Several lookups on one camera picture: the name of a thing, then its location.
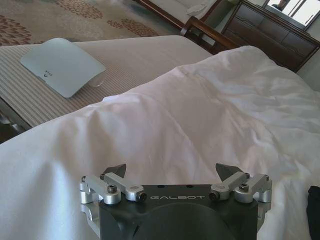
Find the screw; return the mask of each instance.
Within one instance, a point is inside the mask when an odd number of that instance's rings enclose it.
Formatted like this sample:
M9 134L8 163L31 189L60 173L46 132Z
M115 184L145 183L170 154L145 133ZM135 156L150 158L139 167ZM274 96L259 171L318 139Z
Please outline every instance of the screw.
M246 183L241 183L240 185L239 185L239 189L242 191L242 192L248 192L249 191L249 185L248 184L246 184Z
M220 194L217 191L212 191L209 193L209 198L213 202L218 202L220 200Z
M145 200L147 199L147 194L142 192L138 192L138 194L136 195L136 200L139 203L143 203Z
M116 191L117 191L117 186L116 185L113 185L113 184L110 184L107 188L107 191L108 193L110 194L114 194Z

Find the white bedsheet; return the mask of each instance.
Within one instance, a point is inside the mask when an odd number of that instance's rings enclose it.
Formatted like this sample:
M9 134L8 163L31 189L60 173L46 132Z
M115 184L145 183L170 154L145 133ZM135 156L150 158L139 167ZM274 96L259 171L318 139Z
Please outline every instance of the white bedsheet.
M309 239L319 98L254 47L181 66L0 145L0 239L92 240L78 182L127 163L139 184L213 184L215 163L273 180L259 240Z

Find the floor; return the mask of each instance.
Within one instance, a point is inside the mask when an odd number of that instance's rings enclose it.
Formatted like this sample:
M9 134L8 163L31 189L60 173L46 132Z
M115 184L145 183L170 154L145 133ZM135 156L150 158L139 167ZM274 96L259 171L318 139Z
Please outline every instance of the floor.
M0 0L0 46L176 34L133 0Z

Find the dresser drawer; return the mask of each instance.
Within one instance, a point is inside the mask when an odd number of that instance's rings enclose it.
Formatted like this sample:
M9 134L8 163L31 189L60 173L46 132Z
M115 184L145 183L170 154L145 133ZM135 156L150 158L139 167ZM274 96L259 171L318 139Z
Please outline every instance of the dresser drawer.
M263 19L257 28L278 43L281 43L290 32L268 18Z
M308 56L317 47L292 32L285 37L281 44L302 57Z
M259 26L260 23L264 20L264 16L245 5L241 5L235 15L243 22L246 22L247 24L252 26Z

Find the black object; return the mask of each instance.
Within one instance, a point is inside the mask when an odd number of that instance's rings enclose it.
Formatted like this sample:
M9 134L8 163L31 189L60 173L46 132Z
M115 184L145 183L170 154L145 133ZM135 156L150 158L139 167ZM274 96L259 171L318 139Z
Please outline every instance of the black object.
M309 188L308 206L306 214L308 216L309 232L312 240L320 239L320 187L311 186Z
M221 181L226 180L227 178L231 177L236 172L244 172L237 166L229 166L221 163L215 164L215 170L218 173Z
M111 166L108 167L101 175L100 175L100 179L103 180L104 179L104 175L108 174L108 173L114 173L116 175L118 175L121 178L125 177L126 174L126 170L127 170L127 164L120 164L118 166Z
M211 185L144 185L143 203L99 203L101 240L256 240L258 204L213 202Z

